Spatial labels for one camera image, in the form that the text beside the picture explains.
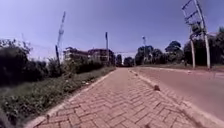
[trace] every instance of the building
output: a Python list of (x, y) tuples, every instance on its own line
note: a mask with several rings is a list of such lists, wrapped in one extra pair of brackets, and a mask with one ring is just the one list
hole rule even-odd
[[(64, 51), (64, 59), (73, 59), (77, 61), (80, 59), (88, 59), (107, 64), (107, 49), (90, 49), (88, 51), (81, 51), (68, 47), (66, 48), (66, 51)], [(111, 50), (109, 50), (109, 64), (115, 65), (115, 55)]]
[(76, 48), (68, 47), (64, 53), (65, 60), (80, 60), (80, 59), (88, 59), (89, 54), (86, 51), (77, 50)]
[[(107, 49), (90, 49), (88, 53), (92, 60), (107, 64)], [(115, 65), (115, 55), (111, 50), (109, 50), (109, 64)]]

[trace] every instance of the grass verge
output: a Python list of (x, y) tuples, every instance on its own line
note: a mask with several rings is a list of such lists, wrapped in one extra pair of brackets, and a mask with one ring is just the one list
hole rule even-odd
[(114, 69), (108, 67), (74, 75), (71, 78), (62, 76), (24, 83), (14, 88), (0, 88), (0, 105), (9, 121), (16, 127), (22, 127), (22, 124), (57, 105), (69, 94), (86, 85), (86, 82), (94, 82), (96, 78)]

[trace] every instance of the asphalt road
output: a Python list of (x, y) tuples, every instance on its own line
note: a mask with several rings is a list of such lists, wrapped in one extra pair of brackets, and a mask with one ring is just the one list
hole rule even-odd
[(224, 77), (214, 77), (212, 73), (206, 72), (187, 74), (150, 68), (135, 70), (165, 83), (177, 94), (189, 97), (200, 109), (224, 121)]

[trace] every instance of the paved walkway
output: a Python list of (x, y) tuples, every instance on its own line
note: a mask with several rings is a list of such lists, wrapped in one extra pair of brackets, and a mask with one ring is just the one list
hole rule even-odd
[(117, 69), (35, 128), (194, 128), (194, 125), (128, 69)]

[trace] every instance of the vegetation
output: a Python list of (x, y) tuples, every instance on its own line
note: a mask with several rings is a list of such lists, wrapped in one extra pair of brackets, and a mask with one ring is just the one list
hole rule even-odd
[(20, 125), (24, 121), (40, 115), (69, 94), (112, 70), (113, 67), (108, 67), (72, 77), (64, 75), (57, 79), (23, 83), (11, 89), (0, 88), (0, 104), (10, 122), (22, 127)]
[(124, 59), (124, 67), (132, 67), (134, 66), (134, 60), (131, 57), (127, 57)]
[(81, 56), (61, 65), (30, 60), (30, 51), (24, 42), (0, 40), (0, 107), (16, 127), (114, 69)]
[(117, 67), (122, 67), (122, 56), (121, 56), (121, 54), (118, 54), (116, 56), (116, 66)]
[[(224, 64), (224, 28), (220, 27), (218, 33), (215, 36), (208, 35), (209, 45), (210, 45), (210, 56), (212, 65), (222, 65)], [(202, 39), (193, 40), (195, 47), (195, 60), (196, 65), (205, 66), (207, 64), (206, 60), (206, 47), (205, 42)], [(124, 66), (133, 66), (132, 61), (135, 60), (136, 65), (161, 65), (161, 64), (181, 64), (184, 62), (185, 66), (187, 64), (192, 64), (192, 52), (190, 42), (187, 42), (183, 48), (181, 48), (181, 43), (178, 41), (172, 41), (165, 48), (165, 52), (158, 48), (154, 48), (151, 45), (141, 46), (134, 58), (128, 57), (124, 59)]]

